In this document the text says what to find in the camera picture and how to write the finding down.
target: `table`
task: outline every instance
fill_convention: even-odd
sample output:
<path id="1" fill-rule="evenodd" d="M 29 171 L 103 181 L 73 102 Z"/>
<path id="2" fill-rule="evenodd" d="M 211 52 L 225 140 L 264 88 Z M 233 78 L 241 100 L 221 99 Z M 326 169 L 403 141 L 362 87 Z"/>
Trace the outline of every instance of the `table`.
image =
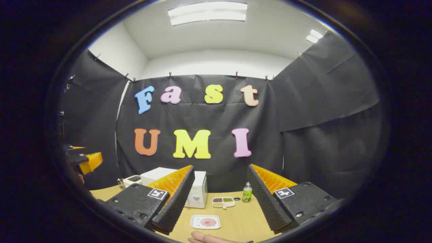
<path id="1" fill-rule="evenodd" d="M 120 191 L 120 187 L 116 185 L 90 192 L 95 198 L 106 201 Z M 260 242 L 279 235 L 280 233 L 275 235 L 270 230 L 261 207 L 253 195 L 250 202 L 236 201 L 234 207 L 227 208 L 226 210 L 212 206 L 212 199 L 214 197 L 242 198 L 242 195 L 243 192 L 208 193 L 205 208 L 184 207 L 174 230 L 169 236 L 157 233 L 173 240 L 189 243 L 187 239 L 191 237 L 191 232 L 198 230 L 191 227 L 192 215 L 204 214 L 217 215 L 221 221 L 221 227 L 217 230 L 198 230 L 204 234 L 211 234 L 239 242 L 248 242 L 251 240 Z"/>

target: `black backdrop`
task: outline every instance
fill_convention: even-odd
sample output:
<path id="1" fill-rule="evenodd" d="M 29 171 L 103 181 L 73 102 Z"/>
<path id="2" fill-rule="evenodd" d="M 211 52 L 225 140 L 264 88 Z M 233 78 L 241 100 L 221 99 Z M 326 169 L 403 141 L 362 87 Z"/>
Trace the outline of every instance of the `black backdrop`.
<path id="1" fill-rule="evenodd" d="M 284 142 L 284 176 L 342 198 L 379 162 L 382 109 L 360 56 L 328 32 L 271 82 Z"/>
<path id="2" fill-rule="evenodd" d="M 223 87 L 223 101 L 207 104 L 205 89 L 210 84 Z M 135 94 L 153 86 L 150 110 L 138 114 Z M 252 85 L 258 90 L 259 104 L 248 106 L 240 89 Z M 164 103 L 160 96 L 168 86 L 181 88 L 178 104 Z M 134 129 L 158 129 L 157 151 L 151 156 L 135 150 Z M 247 128 L 249 157 L 234 157 L 235 137 L 231 131 Z M 174 158 L 174 131 L 184 129 L 193 139 L 198 130 L 209 130 L 210 159 Z M 121 104 L 117 124 L 118 158 L 122 176 L 142 174 L 157 167 L 179 169 L 192 164 L 196 171 L 207 171 L 209 192 L 241 191 L 246 183 L 247 166 L 257 164 L 276 173 L 282 172 L 282 137 L 278 131 L 276 98 L 272 86 L 263 79 L 223 75 L 186 75 L 139 80 L 129 84 Z M 144 136 L 149 147 L 150 135 Z"/>
<path id="3" fill-rule="evenodd" d="M 101 152 L 103 162 L 85 176 L 88 189 L 116 185 L 120 178 L 115 154 L 115 123 L 121 94 L 127 79 L 86 50 L 71 67 L 75 75 L 62 94 L 59 109 L 64 111 L 65 142 Z"/>
<path id="4" fill-rule="evenodd" d="M 117 178 L 157 167 L 192 164 L 207 171 L 209 192 L 241 190 L 250 163 L 295 182 L 311 181 L 335 197 L 354 192 L 372 170 L 381 125 L 374 81 L 354 50 L 327 33 L 274 80 L 223 75 L 186 75 L 130 83 L 116 122 L 126 79 L 87 50 L 74 64 L 73 86 L 63 95 L 67 142 L 101 151 L 104 162 L 86 178 L 89 189 L 115 185 Z M 205 89 L 223 87 L 223 101 L 207 104 Z M 153 86 L 151 109 L 138 114 L 135 94 Z M 245 104 L 240 89 L 258 90 L 259 105 Z M 182 89 L 178 104 L 160 96 L 168 86 Z M 135 150 L 134 129 L 158 129 L 158 148 L 145 156 Z M 249 157 L 236 158 L 235 128 L 248 128 Z M 174 158 L 174 131 L 193 139 L 209 130 L 210 159 Z M 117 132 L 117 154 L 114 131 Z M 144 139 L 149 147 L 150 135 Z"/>

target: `white device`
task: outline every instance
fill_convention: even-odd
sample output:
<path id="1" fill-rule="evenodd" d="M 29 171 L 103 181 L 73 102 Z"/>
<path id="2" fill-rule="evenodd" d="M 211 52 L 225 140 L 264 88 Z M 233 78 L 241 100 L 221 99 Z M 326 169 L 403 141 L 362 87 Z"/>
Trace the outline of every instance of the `white device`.
<path id="1" fill-rule="evenodd" d="M 123 179 L 123 185 L 125 188 L 134 183 L 142 185 L 141 177 L 139 175 L 129 176 L 126 179 Z"/>
<path id="2" fill-rule="evenodd" d="M 173 173 L 176 169 L 158 167 L 141 174 L 142 185 L 148 185 L 157 179 Z M 195 180 L 186 200 L 185 207 L 205 208 L 207 200 L 207 175 L 205 171 L 195 171 Z"/>

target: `small food tray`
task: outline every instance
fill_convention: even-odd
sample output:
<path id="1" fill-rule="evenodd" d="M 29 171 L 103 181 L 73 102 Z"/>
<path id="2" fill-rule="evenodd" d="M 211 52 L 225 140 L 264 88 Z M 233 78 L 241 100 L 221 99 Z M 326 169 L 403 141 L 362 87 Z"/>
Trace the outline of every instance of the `small food tray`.
<path id="1" fill-rule="evenodd" d="M 234 207 L 235 201 L 232 197 L 218 197 L 212 199 L 212 206 L 215 208 Z"/>
<path id="2" fill-rule="evenodd" d="M 195 229 L 216 230 L 220 228 L 217 215 L 192 215 L 191 227 Z"/>

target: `finger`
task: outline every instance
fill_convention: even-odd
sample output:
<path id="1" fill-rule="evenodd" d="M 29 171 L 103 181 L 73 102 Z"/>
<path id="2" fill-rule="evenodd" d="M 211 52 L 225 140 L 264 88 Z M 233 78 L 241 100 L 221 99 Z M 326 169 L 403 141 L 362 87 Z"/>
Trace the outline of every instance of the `finger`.
<path id="1" fill-rule="evenodd" d="M 194 238 L 188 238 L 187 240 L 189 240 L 191 243 L 203 243 L 202 241 L 196 240 Z"/>
<path id="2" fill-rule="evenodd" d="M 79 179 L 83 182 L 84 184 L 84 177 L 81 174 L 78 174 Z"/>
<path id="3" fill-rule="evenodd" d="M 199 240 L 199 241 L 201 241 L 201 242 L 204 242 L 204 236 L 205 236 L 205 234 L 203 234 L 203 233 L 201 233 L 201 232 L 199 232 L 199 231 L 193 231 L 193 232 L 191 233 L 191 236 L 192 236 L 193 238 L 195 238 L 196 240 Z"/>
<path id="4" fill-rule="evenodd" d="M 236 243 L 235 241 L 225 240 L 223 238 L 215 237 L 209 234 L 204 236 L 203 242 L 204 243 Z"/>

